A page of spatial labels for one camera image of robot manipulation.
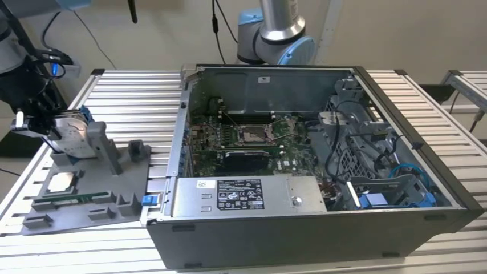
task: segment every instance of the warning label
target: warning label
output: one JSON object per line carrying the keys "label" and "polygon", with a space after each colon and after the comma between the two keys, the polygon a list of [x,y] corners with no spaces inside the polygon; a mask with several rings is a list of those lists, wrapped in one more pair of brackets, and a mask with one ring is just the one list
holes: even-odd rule
{"label": "warning label", "polygon": [[218,210],[264,209],[260,180],[218,180]]}

